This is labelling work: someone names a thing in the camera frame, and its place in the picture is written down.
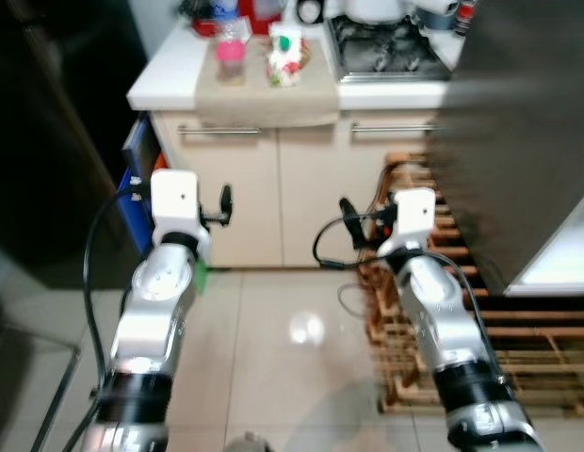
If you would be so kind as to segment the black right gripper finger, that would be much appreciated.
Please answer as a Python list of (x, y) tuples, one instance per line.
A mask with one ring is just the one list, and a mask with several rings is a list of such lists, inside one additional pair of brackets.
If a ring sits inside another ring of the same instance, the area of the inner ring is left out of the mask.
[(355, 206), (352, 205), (348, 198), (340, 198), (339, 207), (341, 210), (341, 222), (348, 230), (352, 248), (360, 250), (362, 248), (362, 217), (358, 215)]

